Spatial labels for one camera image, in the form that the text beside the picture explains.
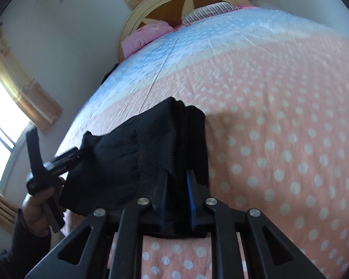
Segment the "dark sleeved left forearm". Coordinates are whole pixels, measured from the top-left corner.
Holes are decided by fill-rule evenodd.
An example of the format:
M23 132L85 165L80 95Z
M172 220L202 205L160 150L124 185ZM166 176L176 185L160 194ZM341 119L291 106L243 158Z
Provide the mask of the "dark sleeved left forearm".
M48 254L51 233L34 233L24 221L21 209L15 221L12 245L0 256L0 278L25 278L26 275Z

